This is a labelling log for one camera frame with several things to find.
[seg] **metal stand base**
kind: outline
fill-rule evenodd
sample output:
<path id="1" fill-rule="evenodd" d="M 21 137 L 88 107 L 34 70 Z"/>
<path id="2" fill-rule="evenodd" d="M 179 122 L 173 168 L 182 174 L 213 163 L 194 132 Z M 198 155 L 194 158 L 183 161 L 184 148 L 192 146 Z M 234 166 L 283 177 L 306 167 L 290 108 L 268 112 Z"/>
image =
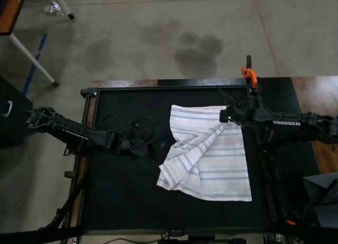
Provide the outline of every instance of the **metal stand base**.
<path id="1" fill-rule="evenodd" d="M 49 4 L 43 8 L 43 12 L 50 16 L 63 15 L 62 9 L 55 0 L 49 0 Z"/>
<path id="2" fill-rule="evenodd" d="M 70 13 L 70 14 L 68 14 L 68 17 L 69 17 L 69 19 L 70 19 L 70 20 L 74 20 L 74 19 L 75 19 L 75 17 L 74 17 L 74 14 L 73 14 L 73 13 Z"/>

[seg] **black tabletop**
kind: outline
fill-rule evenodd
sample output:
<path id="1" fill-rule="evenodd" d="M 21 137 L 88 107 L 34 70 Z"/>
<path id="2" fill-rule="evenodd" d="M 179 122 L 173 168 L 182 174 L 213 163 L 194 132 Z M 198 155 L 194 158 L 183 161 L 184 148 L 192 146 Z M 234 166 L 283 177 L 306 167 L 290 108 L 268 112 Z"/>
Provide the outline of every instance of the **black tabletop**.
<path id="1" fill-rule="evenodd" d="M 161 85 L 186 86 L 186 81 L 168 81 Z M 300 111 L 290 79 L 262 79 L 261 85 L 262 98 L 273 111 Z M 247 95 L 244 88 L 225 91 L 235 99 Z M 243 130 L 243 140 L 252 202 L 203 201 L 156 186 L 158 166 L 175 143 L 169 127 L 171 105 L 223 105 L 216 88 L 100 90 L 97 101 L 96 123 L 114 113 L 128 127 L 137 118 L 150 116 L 158 122 L 166 145 L 156 155 L 135 161 L 99 150 L 91 154 L 80 222 L 85 230 L 268 229 L 271 226 L 255 135 L 251 131 Z M 113 119 L 102 127 L 119 128 Z M 296 206 L 303 207 L 307 197 L 301 177 L 319 173 L 311 144 L 294 144 L 281 155 L 280 168 L 286 195 Z"/>

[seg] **table leg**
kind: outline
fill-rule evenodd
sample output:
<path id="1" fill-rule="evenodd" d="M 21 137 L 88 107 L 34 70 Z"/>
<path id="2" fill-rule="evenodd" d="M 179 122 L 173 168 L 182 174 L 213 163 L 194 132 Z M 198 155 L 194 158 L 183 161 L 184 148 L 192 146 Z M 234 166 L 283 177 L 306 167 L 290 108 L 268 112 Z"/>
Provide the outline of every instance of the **table leg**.
<path id="1" fill-rule="evenodd" d="M 64 14 L 66 14 L 69 19 L 74 20 L 74 14 L 70 12 L 67 4 L 64 0 L 57 0 Z"/>
<path id="2" fill-rule="evenodd" d="M 48 78 L 49 81 L 53 83 L 53 86 L 57 87 L 59 83 L 57 83 L 52 76 L 42 67 L 42 65 L 34 58 L 32 54 L 25 48 L 25 46 L 15 37 L 14 34 L 10 35 L 10 39 L 13 43 L 28 57 L 29 60 Z"/>

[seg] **white towel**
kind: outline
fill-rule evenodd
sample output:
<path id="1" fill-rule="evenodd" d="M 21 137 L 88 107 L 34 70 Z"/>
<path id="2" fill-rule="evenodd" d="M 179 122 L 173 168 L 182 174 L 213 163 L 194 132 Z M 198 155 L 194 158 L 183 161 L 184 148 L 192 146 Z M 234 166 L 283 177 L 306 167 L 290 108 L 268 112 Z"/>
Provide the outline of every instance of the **white towel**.
<path id="1" fill-rule="evenodd" d="M 209 201 L 251 201 L 241 127 L 220 123 L 221 109 L 172 105 L 170 129 L 177 143 L 159 166 L 157 186 Z"/>

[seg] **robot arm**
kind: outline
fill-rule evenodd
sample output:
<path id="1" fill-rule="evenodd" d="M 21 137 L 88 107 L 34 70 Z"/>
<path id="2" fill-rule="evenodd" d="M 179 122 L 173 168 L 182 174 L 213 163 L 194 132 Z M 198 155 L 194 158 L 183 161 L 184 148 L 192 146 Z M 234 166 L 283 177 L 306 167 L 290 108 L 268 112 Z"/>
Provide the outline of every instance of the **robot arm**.
<path id="1" fill-rule="evenodd" d="M 119 156 L 134 155 L 143 157 L 149 149 L 154 149 L 157 146 L 155 142 L 157 135 L 152 137 L 151 130 L 139 127 L 136 124 L 137 121 L 133 124 L 132 132 L 127 134 L 123 124 L 122 132 L 118 130 L 97 130 L 102 123 L 91 129 L 63 117 L 49 107 L 34 108 L 28 113 L 29 117 L 26 122 L 28 129 L 49 133 L 63 141 L 66 143 L 66 149 L 70 154 L 88 155 L 92 145 L 94 145 Z"/>
<path id="2" fill-rule="evenodd" d="M 263 128 L 266 132 L 263 143 L 319 140 L 327 144 L 338 143 L 338 119 L 316 113 L 288 114 L 272 112 L 266 108 L 247 108 L 236 101 L 220 112 L 220 122 L 234 122 L 243 128 Z"/>

